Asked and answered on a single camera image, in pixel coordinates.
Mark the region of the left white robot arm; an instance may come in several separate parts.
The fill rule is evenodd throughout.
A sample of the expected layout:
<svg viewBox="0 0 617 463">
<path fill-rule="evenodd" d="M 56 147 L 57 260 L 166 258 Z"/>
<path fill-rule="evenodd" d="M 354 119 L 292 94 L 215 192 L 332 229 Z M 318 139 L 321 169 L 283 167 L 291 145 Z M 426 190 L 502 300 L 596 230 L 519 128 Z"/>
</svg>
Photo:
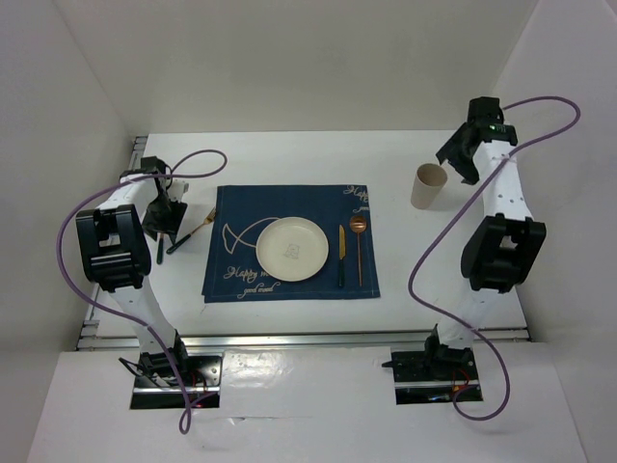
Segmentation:
<svg viewBox="0 0 617 463">
<path fill-rule="evenodd" d="M 148 275 L 152 261 L 147 239 L 167 235 L 175 241 L 187 204 L 181 193 L 170 196 L 161 176 L 167 164 L 145 157 L 141 166 L 122 174 L 127 182 L 99 207 L 76 214 L 84 272 L 111 294 L 133 320 L 140 344 L 134 374 L 159 376 L 170 385 L 186 381 L 191 361 L 177 330 L 163 315 Z"/>
</svg>

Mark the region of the cream round plate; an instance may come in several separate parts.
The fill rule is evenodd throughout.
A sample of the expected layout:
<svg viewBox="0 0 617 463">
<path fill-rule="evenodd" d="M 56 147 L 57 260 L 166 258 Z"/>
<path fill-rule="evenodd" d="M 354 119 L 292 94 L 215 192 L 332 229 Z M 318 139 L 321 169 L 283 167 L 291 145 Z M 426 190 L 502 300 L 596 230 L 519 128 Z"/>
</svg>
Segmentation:
<svg viewBox="0 0 617 463">
<path fill-rule="evenodd" d="M 284 217 L 260 233 L 255 255 L 261 268 L 272 278 L 296 283 L 315 276 L 330 253 L 323 230 L 309 219 Z"/>
</svg>

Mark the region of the dark blue cloth placemat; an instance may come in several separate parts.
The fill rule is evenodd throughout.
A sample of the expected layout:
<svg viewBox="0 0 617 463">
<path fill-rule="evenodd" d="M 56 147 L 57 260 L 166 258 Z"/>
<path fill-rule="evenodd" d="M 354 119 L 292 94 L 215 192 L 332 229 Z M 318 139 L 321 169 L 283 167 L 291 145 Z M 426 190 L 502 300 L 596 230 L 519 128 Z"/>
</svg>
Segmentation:
<svg viewBox="0 0 617 463">
<path fill-rule="evenodd" d="M 362 234 L 363 286 L 359 286 L 355 215 L 370 217 L 364 185 L 226 185 L 217 189 L 202 295 L 207 303 L 276 300 L 341 300 L 380 297 L 370 230 Z M 326 234 L 330 253 L 313 277 L 296 283 L 277 280 L 259 265 L 255 244 L 275 220 L 302 217 Z M 346 232 L 345 286 L 337 285 L 338 226 Z"/>
</svg>

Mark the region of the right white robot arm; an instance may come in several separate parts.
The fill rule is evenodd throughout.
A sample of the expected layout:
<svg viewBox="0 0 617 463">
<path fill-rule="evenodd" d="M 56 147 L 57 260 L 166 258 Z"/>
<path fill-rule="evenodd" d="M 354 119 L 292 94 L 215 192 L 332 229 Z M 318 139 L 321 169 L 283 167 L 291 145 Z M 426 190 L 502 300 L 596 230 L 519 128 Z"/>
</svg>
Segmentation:
<svg viewBox="0 0 617 463">
<path fill-rule="evenodd" d="M 461 273 L 466 281 L 454 314 L 478 329 L 499 296 L 524 282 L 546 238 L 546 226 L 533 220 L 510 150 L 518 144 L 496 97 L 469 102 L 467 120 L 438 151 L 474 185 L 489 180 L 482 193 L 484 218 L 464 247 Z"/>
</svg>

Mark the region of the gold knife green handle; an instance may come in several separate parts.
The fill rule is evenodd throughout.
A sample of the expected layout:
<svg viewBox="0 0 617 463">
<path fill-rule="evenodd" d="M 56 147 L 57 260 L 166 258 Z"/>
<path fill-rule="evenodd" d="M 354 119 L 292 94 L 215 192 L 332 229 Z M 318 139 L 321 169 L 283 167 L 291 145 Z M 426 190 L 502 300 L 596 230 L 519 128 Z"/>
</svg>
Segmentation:
<svg viewBox="0 0 617 463">
<path fill-rule="evenodd" d="M 338 226 L 338 269 L 337 285 L 340 288 L 345 286 L 345 260 L 346 257 L 346 232 L 342 224 Z"/>
</svg>

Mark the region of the beige paper cup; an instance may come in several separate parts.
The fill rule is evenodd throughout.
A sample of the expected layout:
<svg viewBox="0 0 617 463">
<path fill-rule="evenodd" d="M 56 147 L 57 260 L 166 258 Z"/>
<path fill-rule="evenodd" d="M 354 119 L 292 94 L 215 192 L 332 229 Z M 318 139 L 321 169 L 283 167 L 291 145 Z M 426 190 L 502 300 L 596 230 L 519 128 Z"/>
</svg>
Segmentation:
<svg viewBox="0 0 617 463">
<path fill-rule="evenodd" d="M 436 200 L 448 177 L 445 169 L 437 164 L 425 163 L 416 169 L 411 204 L 417 209 L 427 209 Z"/>
</svg>

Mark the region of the copper spoon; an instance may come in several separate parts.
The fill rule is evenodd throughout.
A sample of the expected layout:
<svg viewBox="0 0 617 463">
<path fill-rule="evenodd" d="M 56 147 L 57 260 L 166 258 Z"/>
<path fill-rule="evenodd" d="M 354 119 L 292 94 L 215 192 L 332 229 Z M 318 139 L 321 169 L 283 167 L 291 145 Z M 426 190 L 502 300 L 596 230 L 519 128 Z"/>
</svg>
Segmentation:
<svg viewBox="0 0 617 463">
<path fill-rule="evenodd" d="M 363 273 L 362 273 L 362 234 L 367 229 L 367 221 L 362 215 L 355 215 L 350 219 L 350 230 L 355 234 L 357 238 L 357 266 L 358 266 L 358 280 L 359 286 L 363 286 Z"/>
</svg>

